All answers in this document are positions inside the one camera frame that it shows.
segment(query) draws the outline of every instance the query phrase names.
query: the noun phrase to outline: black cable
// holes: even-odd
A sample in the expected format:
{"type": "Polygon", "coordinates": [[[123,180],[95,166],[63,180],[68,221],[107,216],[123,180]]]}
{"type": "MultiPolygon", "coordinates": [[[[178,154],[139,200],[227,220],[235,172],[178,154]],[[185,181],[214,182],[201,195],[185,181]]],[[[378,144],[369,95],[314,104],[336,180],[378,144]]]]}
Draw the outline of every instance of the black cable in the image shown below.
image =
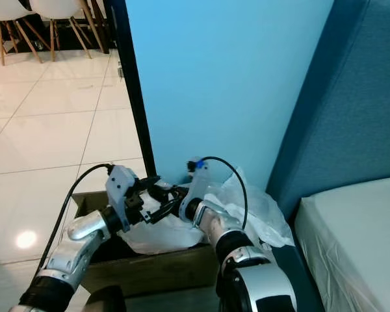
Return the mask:
{"type": "Polygon", "coordinates": [[[246,187],[244,186],[244,183],[242,182],[241,176],[236,171],[236,169],[234,169],[234,167],[232,167],[232,165],[230,165],[227,161],[223,160],[222,158],[215,157],[215,156],[207,156],[207,157],[202,158],[201,161],[207,161],[208,159],[212,159],[214,161],[220,161],[221,163],[224,163],[225,165],[227,165],[228,168],[230,168],[234,172],[234,174],[239,179],[240,184],[241,184],[241,188],[242,188],[242,194],[244,196],[244,220],[242,221],[242,229],[244,229],[246,227],[246,224],[247,224],[248,206],[247,206],[246,187]]]}
{"type": "Polygon", "coordinates": [[[68,193],[67,193],[67,195],[65,197],[64,203],[62,204],[62,207],[60,208],[60,212],[59,212],[59,215],[58,215],[57,223],[55,223],[55,226],[53,227],[51,236],[50,236],[50,238],[49,238],[49,240],[48,240],[48,242],[46,244],[45,250],[44,250],[44,252],[43,252],[43,254],[42,254],[41,258],[40,258],[38,268],[36,269],[36,272],[34,273],[34,277],[37,275],[37,273],[39,272],[39,270],[42,268],[42,266],[45,263],[46,257],[47,257],[47,255],[49,253],[49,250],[51,249],[53,240],[55,239],[55,236],[57,234],[58,228],[60,226],[60,222],[62,221],[62,217],[64,216],[64,213],[65,213],[65,210],[66,210],[66,206],[68,205],[68,202],[70,201],[70,198],[72,196],[73,191],[75,190],[75,188],[77,187],[79,182],[81,182],[81,180],[84,179],[84,177],[86,175],[88,175],[91,171],[94,171],[95,169],[98,169],[98,168],[101,168],[101,167],[107,168],[107,170],[109,171],[109,174],[110,174],[112,168],[114,167],[114,165],[113,164],[98,164],[98,165],[96,165],[94,167],[91,167],[86,172],[81,174],[81,176],[71,186],[70,190],[68,191],[68,193]]]}

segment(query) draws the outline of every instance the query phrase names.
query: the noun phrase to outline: light blue wall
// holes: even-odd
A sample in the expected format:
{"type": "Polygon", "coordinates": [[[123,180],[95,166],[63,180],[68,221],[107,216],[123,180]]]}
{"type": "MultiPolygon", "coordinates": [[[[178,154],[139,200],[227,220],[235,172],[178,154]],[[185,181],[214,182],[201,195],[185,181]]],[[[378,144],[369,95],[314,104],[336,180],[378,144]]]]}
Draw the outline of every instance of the light blue wall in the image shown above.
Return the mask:
{"type": "Polygon", "coordinates": [[[215,155],[264,188],[331,6],[127,0],[158,174],[215,155]]]}

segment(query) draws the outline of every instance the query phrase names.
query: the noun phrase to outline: wooden chair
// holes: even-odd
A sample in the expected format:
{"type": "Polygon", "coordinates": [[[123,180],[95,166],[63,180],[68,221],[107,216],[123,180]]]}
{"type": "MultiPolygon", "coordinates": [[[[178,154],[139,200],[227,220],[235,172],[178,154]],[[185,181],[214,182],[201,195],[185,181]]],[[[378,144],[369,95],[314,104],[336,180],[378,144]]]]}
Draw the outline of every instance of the wooden chair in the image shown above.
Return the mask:
{"type": "Polygon", "coordinates": [[[23,30],[23,27],[20,24],[20,19],[24,21],[26,26],[31,29],[31,31],[37,35],[38,39],[50,49],[50,46],[45,42],[45,40],[39,35],[36,29],[24,18],[29,14],[34,14],[34,12],[26,10],[18,0],[0,0],[0,54],[1,54],[1,64],[5,65],[5,54],[7,54],[5,47],[3,45],[3,36],[2,36],[2,27],[6,27],[9,32],[10,39],[12,40],[14,50],[18,52],[16,40],[13,36],[12,29],[9,22],[13,21],[16,30],[20,33],[21,37],[26,41],[27,45],[30,47],[33,55],[36,59],[42,63],[42,59],[39,57],[39,54],[36,52],[35,48],[32,45],[32,42],[26,35],[26,32],[23,30]]]}
{"type": "Polygon", "coordinates": [[[72,30],[74,31],[76,37],[78,38],[79,43],[83,47],[86,55],[91,59],[90,52],[87,50],[83,39],[78,31],[81,32],[82,36],[91,46],[91,41],[85,34],[85,32],[80,28],[77,21],[73,15],[80,9],[84,10],[85,16],[91,26],[92,32],[96,37],[99,47],[103,50],[101,40],[99,39],[92,15],[89,11],[88,5],[86,5],[85,0],[30,0],[32,10],[36,13],[49,18],[50,23],[50,33],[51,33],[51,56],[52,61],[55,61],[55,38],[57,41],[57,47],[60,48],[59,38],[58,38],[58,28],[56,20],[69,20],[72,30]]]}

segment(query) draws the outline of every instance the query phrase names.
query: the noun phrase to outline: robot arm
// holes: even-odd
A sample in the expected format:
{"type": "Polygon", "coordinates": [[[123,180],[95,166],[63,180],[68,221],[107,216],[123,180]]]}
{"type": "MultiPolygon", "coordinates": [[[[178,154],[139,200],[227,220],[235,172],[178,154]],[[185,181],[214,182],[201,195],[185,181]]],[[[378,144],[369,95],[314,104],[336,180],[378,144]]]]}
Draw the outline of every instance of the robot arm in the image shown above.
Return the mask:
{"type": "Polygon", "coordinates": [[[209,182],[206,162],[199,162],[193,171],[189,189],[170,187],[163,192],[154,185],[159,177],[139,180],[130,169],[114,166],[105,185],[109,205],[74,219],[19,305],[9,312],[65,311],[103,242],[119,230],[129,231],[131,224],[156,223],[169,213],[192,222],[209,238],[220,263],[216,290],[223,311],[295,312],[294,292],[283,271],[253,245],[236,218],[203,200],[209,182]],[[147,188],[161,202],[155,213],[142,207],[139,194],[147,188]]]}
{"type": "Polygon", "coordinates": [[[216,292],[223,311],[295,312],[296,297],[288,277],[253,245],[238,219],[203,200],[209,180],[207,163],[192,167],[194,177],[179,215],[202,230],[215,250],[220,263],[216,292]]]}

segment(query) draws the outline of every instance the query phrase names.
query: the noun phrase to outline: white mattress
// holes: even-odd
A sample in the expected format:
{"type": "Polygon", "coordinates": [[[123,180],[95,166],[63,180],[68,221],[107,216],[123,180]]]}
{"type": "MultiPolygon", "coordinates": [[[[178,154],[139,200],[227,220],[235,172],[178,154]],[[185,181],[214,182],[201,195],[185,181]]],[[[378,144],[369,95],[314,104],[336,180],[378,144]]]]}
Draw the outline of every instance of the white mattress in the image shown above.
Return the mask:
{"type": "Polygon", "coordinates": [[[390,312],[390,179],[303,198],[295,230],[327,312],[390,312]]]}

